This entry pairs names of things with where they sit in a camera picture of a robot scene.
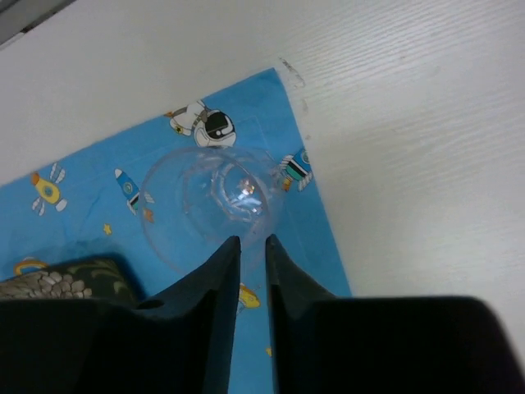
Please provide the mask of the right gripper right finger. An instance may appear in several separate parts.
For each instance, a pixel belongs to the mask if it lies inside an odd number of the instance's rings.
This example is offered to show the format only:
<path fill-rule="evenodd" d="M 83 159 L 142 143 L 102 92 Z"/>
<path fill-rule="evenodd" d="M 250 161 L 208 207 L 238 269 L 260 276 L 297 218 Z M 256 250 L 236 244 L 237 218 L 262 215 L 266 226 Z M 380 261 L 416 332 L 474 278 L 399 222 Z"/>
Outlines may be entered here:
<path fill-rule="evenodd" d="M 342 298 L 266 241 L 278 393 L 521 393 L 499 319 L 469 296 Z"/>

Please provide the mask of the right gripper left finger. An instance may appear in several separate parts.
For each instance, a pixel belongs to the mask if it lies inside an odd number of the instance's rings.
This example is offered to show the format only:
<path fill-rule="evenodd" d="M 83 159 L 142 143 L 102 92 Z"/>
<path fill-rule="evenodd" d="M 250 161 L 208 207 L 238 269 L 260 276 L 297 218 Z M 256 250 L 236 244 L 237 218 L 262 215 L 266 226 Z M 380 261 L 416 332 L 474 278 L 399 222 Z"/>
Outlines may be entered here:
<path fill-rule="evenodd" d="M 134 308 L 103 299 L 4 300 L 4 393 L 225 393 L 240 239 Z"/>

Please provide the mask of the black floral square plate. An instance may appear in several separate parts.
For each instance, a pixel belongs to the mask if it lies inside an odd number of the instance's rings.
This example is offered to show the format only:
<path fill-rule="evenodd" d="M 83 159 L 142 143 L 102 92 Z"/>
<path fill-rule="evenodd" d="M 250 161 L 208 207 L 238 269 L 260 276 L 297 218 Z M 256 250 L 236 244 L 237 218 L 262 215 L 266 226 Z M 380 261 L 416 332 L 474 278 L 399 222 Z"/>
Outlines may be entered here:
<path fill-rule="evenodd" d="M 102 257 L 56 265 L 24 259 L 14 267 L 14 277 L 1 282 L 2 300 L 92 298 L 133 306 L 139 288 L 115 259 Z"/>

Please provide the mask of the clear plastic cup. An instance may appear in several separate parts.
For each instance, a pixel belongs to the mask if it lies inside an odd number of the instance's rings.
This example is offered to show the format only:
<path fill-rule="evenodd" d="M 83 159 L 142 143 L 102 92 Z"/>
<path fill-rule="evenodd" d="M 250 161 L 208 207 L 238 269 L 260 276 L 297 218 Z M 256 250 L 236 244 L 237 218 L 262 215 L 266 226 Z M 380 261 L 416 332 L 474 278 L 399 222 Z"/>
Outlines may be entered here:
<path fill-rule="evenodd" d="M 140 187 L 145 239 L 184 276 L 236 236 L 241 276 L 249 277 L 281 217 L 283 180 L 279 164 L 261 148 L 176 149 L 150 168 Z"/>

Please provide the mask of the blue space-print cloth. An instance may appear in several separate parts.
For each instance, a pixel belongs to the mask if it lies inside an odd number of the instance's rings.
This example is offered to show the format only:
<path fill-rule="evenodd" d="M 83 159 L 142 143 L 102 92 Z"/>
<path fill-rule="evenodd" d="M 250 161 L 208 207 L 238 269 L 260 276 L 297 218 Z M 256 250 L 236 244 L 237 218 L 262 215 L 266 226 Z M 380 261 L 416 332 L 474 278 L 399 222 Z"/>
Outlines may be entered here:
<path fill-rule="evenodd" d="M 273 158 L 304 152 L 289 101 L 293 76 L 262 71 L 203 100 L 225 114 L 239 147 L 265 149 Z M 164 263 L 142 232 L 137 205 L 122 185 L 139 189 L 148 170 L 173 149 L 194 147 L 197 137 L 179 133 L 171 119 L 155 117 L 60 159 L 65 172 L 58 189 L 66 207 L 45 201 L 28 176 L 1 189 L 1 277 L 52 267 L 98 252 L 123 254 L 147 293 L 179 277 Z M 345 276 L 317 185 L 295 178 L 285 195 L 276 232 L 296 263 L 339 296 L 348 296 Z"/>

